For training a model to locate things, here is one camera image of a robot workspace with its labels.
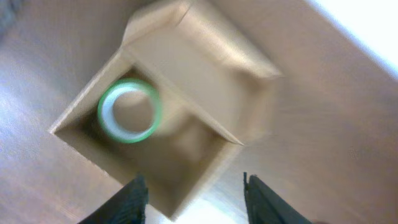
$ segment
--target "tape roll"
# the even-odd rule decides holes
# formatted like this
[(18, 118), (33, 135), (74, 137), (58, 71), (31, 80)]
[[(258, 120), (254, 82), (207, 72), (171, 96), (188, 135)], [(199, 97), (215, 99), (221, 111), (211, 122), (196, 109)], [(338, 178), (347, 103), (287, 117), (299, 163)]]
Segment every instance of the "tape roll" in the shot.
[[(129, 131), (123, 128), (114, 117), (113, 105), (115, 101), (123, 94), (134, 91), (144, 92), (150, 99), (154, 108), (154, 119), (151, 126), (142, 132)], [(117, 81), (112, 85), (98, 103), (98, 121), (107, 135), (116, 141), (123, 143), (134, 143), (148, 138), (158, 127), (162, 107), (159, 93), (148, 83), (133, 78), (126, 78)]]

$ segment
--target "cardboard box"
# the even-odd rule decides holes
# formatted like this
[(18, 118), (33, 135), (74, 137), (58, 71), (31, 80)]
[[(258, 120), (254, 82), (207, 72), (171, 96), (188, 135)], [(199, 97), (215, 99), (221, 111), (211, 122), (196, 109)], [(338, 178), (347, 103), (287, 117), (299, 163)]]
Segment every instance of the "cardboard box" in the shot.
[[(137, 172), (149, 203), (174, 219), (241, 150), (268, 131), (275, 67), (205, 2), (158, 2), (136, 12), (123, 42), (50, 128), (122, 184)], [(116, 80), (134, 77), (160, 93), (163, 118), (148, 139), (121, 144), (97, 122)]]

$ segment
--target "tape roll hole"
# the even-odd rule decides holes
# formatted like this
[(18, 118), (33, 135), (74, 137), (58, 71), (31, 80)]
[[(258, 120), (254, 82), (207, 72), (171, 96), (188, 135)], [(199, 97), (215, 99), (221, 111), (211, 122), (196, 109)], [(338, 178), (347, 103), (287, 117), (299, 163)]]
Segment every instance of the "tape roll hole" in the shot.
[(155, 109), (151, 98), (143, 91), (128, 91), (113, 104), (116, 122), (127, 131), (141, 133), (154, 123)]

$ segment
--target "brown box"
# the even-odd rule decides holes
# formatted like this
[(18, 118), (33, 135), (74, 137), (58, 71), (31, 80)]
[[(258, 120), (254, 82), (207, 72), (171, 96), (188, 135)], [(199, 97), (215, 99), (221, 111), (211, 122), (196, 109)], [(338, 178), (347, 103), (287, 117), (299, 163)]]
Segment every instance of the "brown box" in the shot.
[[(174, 219), (215, 180), (241, 145), (269, 131), (277, 69), (212, 5), (164, 1), (136, 12), (123, 42), (50, 128), (122, 184), (146, 177), (149, 203)], [(148, 139), (121, 144), (96, 107), (116, 80), (160, 93), (163, 118)]]

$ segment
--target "green ring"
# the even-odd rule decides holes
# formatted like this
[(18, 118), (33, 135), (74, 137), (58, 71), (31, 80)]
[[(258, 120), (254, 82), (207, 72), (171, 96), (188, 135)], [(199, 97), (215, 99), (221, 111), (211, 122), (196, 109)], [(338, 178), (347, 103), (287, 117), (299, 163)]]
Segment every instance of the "green ring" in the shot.
[[(126, 138), (121, 138), (120, 136), (115, 135), (114, 133), (112, 133), (112, 131), (110, 131), (103, 120), (102, 117), (102, 107), (104, 105), (104, 101), (105, 99), (108, 97), (108, 95), (115, 90), (116, 88), (119, 88), (119, 86), (121, 84), (125, 84), (125, 83), (131, 83), (133, 84), (135, 87), (137, 87), (138, 89), (142, 90), (144, 93), (146, 93), (152, 103), (154, 104), (155, 107), (155, 119), (154, 122), (152, 123), (152, 126), (147, 130), (147, 132), (145, 133), (145, 135), (139, 137), (139, 138), (134, 138), (134, 139), (126, 139)], [(103, 96), (101, 97), (101, 99), (99, 100), (98, 103), (98, 109), (97, 109), (97, 117), (98, 117), (98, 121), (99, 124), (101, 125), (101, 127), (103, 128), (103, 130), (106, 132), (107, 135), (109, 135), (111, 138), (113, 138), (116, 141), (122, 142), (122, 143), (134, 143), (134, 142), (139, 142), (144, 140), (145, 138), (148, 138), (158, 127), (160, 120), (162, 118), (162, 103), (160, 102), (160, 97), (159, 97), (159, 93), (158, 91), (153, 88), (150, 84), (142, 81), (142, 80), (138, 80), (135, 78), (124, 78), (122, 80), (118, 80), (116, 81), (108, 90), (106, 90), (106, 92), (103, 94)]]

